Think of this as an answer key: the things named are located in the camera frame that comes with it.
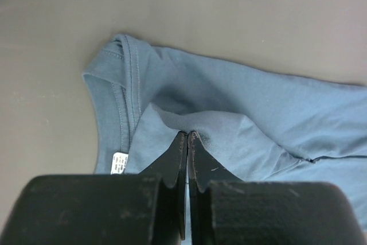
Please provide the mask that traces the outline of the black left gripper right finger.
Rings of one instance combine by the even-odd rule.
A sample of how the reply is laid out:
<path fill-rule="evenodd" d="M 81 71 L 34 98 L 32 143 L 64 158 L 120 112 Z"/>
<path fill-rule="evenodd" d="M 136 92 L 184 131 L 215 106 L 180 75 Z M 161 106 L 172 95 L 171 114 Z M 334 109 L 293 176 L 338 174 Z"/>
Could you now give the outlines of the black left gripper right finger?
<path fill-rule="evenodd" d="M 365 244 L 352 206 L 326 182 L 248 182 L 188 136 L 193 244 Z"/>

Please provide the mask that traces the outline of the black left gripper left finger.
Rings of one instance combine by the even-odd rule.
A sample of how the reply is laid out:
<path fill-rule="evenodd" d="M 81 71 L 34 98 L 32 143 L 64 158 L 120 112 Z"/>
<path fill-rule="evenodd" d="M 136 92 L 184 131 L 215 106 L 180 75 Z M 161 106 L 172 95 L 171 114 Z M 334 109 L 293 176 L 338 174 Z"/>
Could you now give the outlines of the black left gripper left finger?
<path fill-rule="evenodd" d="M 180 244 L 187 135 L 138 174 L 45 175 L 28 182 L 2 244 Z"/>

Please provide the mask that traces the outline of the blue-grey t-shirt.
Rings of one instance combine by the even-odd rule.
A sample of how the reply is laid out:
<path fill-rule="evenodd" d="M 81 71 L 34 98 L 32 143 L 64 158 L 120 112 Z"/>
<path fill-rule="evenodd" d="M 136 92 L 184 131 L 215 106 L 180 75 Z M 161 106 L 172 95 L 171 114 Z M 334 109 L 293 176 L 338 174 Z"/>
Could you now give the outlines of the blue-grey t-shirt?
<path fill-rule="evenodd" d="M 85 69 L 96 173 L 139 173 L 179 131 L 245 181 L 327 181 L 366 228 L 366 88 L 264 72 L 119 34 Z"/>

